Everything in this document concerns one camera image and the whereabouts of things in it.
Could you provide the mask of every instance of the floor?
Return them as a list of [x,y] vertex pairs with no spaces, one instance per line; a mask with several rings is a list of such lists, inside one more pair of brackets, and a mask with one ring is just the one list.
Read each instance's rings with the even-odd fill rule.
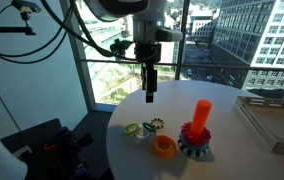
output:
[[113,180],[106,154],[106,129],[111,115],[108,112],[90,111],[73,130],[76,137],[87,132],[92,134],[93,143],[84,147],[78,155],[89,166],[91,175],[99,180]]

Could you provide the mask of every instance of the wall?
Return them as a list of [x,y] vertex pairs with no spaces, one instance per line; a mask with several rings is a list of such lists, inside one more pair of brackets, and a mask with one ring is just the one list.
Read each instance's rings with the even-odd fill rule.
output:
[[[39,0],[32,2],[43,7]],[[10,3],[9,0],[1,0],[0,10]],[[48,1],[48,3],[62,18],[60,2]],[[40,13],[32,13],[30,16],[31,26],[37,35],[1,33],[0,52],[20,54],[34,50],[51,39],[59,28],[43,8]],[[0,15],[0,26],[24,25],[20,13],[13,7]],[[51,52],[56,44],[57,42],[40,53],[18,60],[42,58]],[[69,39],[66,38],[57,52],[41,63],[19,65],[0,60],[0,97],[12,115],[10,118],[7,112],[3,111],[3,105],[0,103],[2,125],[12,125],[13,119],[23,130],[57,117],[62,125],[73,129],[87,114],[87,109]],[[0,137],[16,131],[17,128],[4,130],[0,127]]]

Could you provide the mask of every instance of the orange peg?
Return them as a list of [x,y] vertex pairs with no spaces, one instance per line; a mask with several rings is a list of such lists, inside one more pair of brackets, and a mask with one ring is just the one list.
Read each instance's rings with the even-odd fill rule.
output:
[[202,135],[211,107],[212,103],[206,99],[200,99],[198,101],[190,128],[190,133],[195,137]]

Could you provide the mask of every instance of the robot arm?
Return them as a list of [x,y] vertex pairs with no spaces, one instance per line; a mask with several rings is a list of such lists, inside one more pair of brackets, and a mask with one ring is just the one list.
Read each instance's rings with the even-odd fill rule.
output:
[[182,40],[183,34],[164,27],[166,0],[85,0],[92,13],[100,20],[112,22],[133,14],[133,41],[136,59],[142,63],[142,89],[146,102],[153,102],[157,91],[157,70],[154,64],[161,60],[160,42]]

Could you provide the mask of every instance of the building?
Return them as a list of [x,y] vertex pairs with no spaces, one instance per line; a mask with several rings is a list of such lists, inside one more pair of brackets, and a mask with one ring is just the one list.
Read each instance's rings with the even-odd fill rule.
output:
[[[223,0],[212,55],[220,65],[284,69],[284,0]],[[284,90],[284,71],[222,72],[244,90]]]
[[219,10],[200,9],[199,5],[190,6],[188,17],[188,39],[208,41],[217,24]]

